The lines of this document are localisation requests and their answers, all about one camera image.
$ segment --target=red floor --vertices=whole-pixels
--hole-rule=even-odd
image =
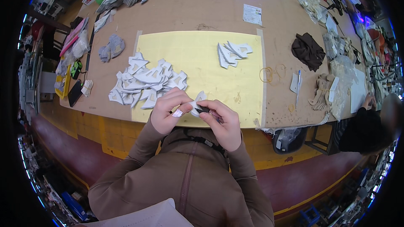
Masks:
[[[32,128],[48,149],[89,186],[118,158],[102,152],[101,144],[78,136],[75,139],[42,116],[32,118]],[[298,163],[257,171],[258,182],[271,200],[274,212],[288,209],[325,190],[349,172],[359,161],[358,153],[320,155]],[[290,214],[299,208],[279,214]]]

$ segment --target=yellow cutting mat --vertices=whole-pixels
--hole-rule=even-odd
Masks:
[[[236,68],[220,67],[217,43],[248,43],[252,53],[248,58],[238,61]],[[218,99],[235,110],[240,118],[241,128],[255,128],[254,120],[261,121],[263,82],[259,78],[262,68],[261,37],[243,33],[214,31],[176,31],[153,33],[139,36],[136,48],[150,61],[147,68],[157,66],[164,58],[172,64],[173,70],[184,71],[188,88],[185,92],[196,98],[205,91],[207,99]],[[132,120],[147,122],[152,109],[141,109],[145,100],[138,102],[132,109]],[[190,113],[181,117],[178,126],[208,127],[200,118]]]

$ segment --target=zipper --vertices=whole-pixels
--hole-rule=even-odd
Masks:
[[[189,183],[191,182],[192,162],[193,162],[194,157],[195,157],[195,151],[196,151],[197,146],[198,146],[198,143],[195,142],[194,146],[192,148],[192,152],[188,157],[187,167],[185,169],[184,178],[182,180],[181,195],[180,195],[180,198],[179,198],[178,212],[181,215],[183,215],[184,217],[185,217],[185,208],[186,208],[186,205],[187,205]]]

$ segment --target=paper sheet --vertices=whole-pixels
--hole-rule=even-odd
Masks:
[[[262,26],[261,13],[261,8],[244,4],[243,20]]]
[[[238,61],[236,68],[222,68],[217,55],[217,43],[248,43],[253,52],[248,58]],[[241,128],[255,128],[254,120],[261,121],[263,82],[259,78],[262,68],[261,37],[251,34],[214,31],[176,31],[144,34],[139,36],[136,51],[149,60],[148,68],[157,65],[164,58],[172,64],[173,70],[184,71],[188,88],[185,92],[196,98],[205,91],[207,99],[218,99],[235,110]],[[147,122],[152,109],[142,110],[144,101],[132,109],[132,120]],[[200,118],[185,114],[179,126],[207,127]]]
[[[356,84],[354,81],[351,86],[351,113],[356,113],[366,98],[365,73],[359,69],[355,70],[359,83]]]
[[[338,34],[338,30],[336,29],[336,24],[335,24],[334,20],[331,18],[330,14],[327,17],[326,27],[327,27],[328,32],[334,31],[335,34]]]

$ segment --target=brown cloth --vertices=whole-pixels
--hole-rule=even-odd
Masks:
[[[292,44],[292,54],[314,72],[323,64],[326,56],[323,48],[308,33],[303,36],[296,33],[296,39]]]
[[[95,216],[110,219],[173,198],[175,208],[194,226],[274,226],[271,203],[258,185],[244,142],[225,152],[225,158],[206,141],[188,138],[218,145],[212,130],[186,133],[177,129],[164,138],[149,120],[129,155],[88,191]]]

